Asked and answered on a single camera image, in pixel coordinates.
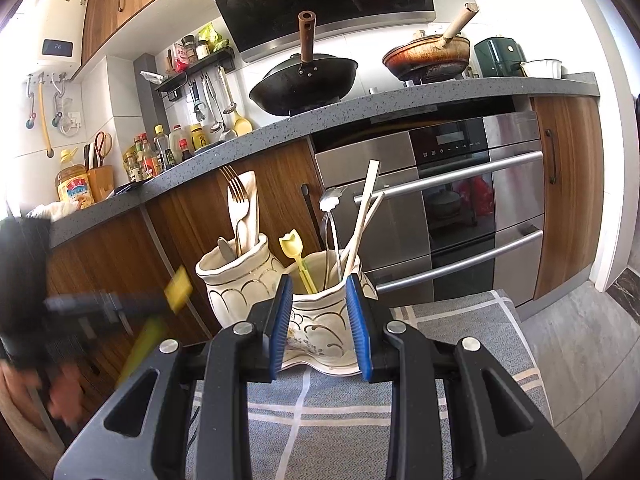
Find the white water heater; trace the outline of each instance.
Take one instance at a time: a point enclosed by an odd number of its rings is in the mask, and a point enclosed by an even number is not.
[[[35,7],[29,73],[66,72],[82,63],[82,31],[87,0],[39,0]]]

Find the human hand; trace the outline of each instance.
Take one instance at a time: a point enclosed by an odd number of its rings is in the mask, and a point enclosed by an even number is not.
[[[2,362],[1,371],[14,406],[31,424],[44,430],[40,413],[36,409],[29,387],[39,388],[40,378],[36,372],[15,370],[7,362]],[[53,418],[60,418],[68,426],[76,424],[82,415],[82,388],[80,370],[75,364],[60,367],[60,374],[51,383],[47,409]]]

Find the metal bolt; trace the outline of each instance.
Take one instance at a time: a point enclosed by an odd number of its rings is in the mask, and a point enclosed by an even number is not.
[[[254,331],[254,326],[248,321],[241,321],[234,325],[234,334],[246,335]]]
[[[172,354],[178,349],[178,342],[175,339],[165,339],[160,343],[160,351],[163,354]]]
[[[465,337],[462,340],[462,348],[470,352],[477,352],[480,349],[480,342],[475,337]]]
[[[401,334],[406,331],[406,325],[402,321],[394,320],[386,324],[386,329],[392,334]]]

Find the countertop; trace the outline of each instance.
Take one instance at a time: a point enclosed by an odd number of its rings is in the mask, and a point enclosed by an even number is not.
[[[115,196],[60,219],[53,225],[52,245],[60,245],[71,240],[82,232],[204,173],[290,140],[392,112],[508,95],[599,96],[600,92],[593,73],[581,73],[565,76],[564,79],[495,77],[452,80],[339,102],[258,128],[250,134],[225,142],[179,164],[138,190]]]

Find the black shelf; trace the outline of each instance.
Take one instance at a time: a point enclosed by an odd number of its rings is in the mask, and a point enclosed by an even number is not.
[[[235,56],[236,54],[230,46],[221,48],[209,54],[207,57],[203,57],[199,62],[189,65],[184,72],[171,76],[162,84],[159,84],[156,90],[159,92],[173,92],[175,89],[183,86],[191,75],[204,70],[210,65],[222,66],[225,72],[229,73],[236,69],[236,64],[234,63]]]

